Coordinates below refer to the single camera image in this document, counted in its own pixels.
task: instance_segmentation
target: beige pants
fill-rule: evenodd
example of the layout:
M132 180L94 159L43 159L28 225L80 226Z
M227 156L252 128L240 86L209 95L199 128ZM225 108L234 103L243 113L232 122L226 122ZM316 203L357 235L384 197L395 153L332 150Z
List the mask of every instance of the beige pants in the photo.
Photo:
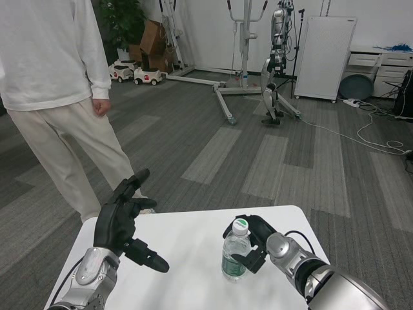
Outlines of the beige pants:
M80 213L82 222L97 216L101 206L66 139L68 135L82 146L112 189L134 173L108 118L95 115L90 98L64 107L8 113L57 189Z

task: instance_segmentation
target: human hand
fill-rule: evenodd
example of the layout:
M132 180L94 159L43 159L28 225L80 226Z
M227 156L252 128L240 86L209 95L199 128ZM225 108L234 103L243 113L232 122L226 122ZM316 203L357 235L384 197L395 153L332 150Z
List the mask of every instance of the human hand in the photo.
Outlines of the human hand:
M93 110L97 116L104 116L110 110L109 99L93 99Z

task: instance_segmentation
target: white sweatshirt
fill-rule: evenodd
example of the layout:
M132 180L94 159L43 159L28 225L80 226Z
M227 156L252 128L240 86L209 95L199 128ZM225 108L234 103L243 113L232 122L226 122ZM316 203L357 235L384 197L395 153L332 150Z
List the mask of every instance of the white sweatshirt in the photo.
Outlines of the white sweatshirt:
M0 0L0 96L16 111L108 99L90 0Z

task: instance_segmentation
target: metal pole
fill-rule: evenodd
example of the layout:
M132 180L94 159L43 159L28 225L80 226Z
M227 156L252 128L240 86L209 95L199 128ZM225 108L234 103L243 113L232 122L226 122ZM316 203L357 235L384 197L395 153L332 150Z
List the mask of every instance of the metal pole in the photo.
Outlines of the metal pole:
M298 13L301 13L301 24L299 26L299 35L298 35L298 44L294 48L296 50L296 58L294 60L294 68L292 69L292 80L291 80L291 99L292 99L292 93L293 93L293 86L294 86L294 74L296 73L296 66L297 66L297 58L298 58L298 51L299 51L299 40L301 39L301 30L303 29L303 20L304 20L304 9L298 11Z

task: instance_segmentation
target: whiteboard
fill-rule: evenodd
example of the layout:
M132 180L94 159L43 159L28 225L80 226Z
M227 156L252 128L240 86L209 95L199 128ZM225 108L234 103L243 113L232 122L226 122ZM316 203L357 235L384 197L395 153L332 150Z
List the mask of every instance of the whiteboard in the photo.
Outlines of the whiteboard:
M307 19L296 96L337 99L356 23L355 17L311 16Z

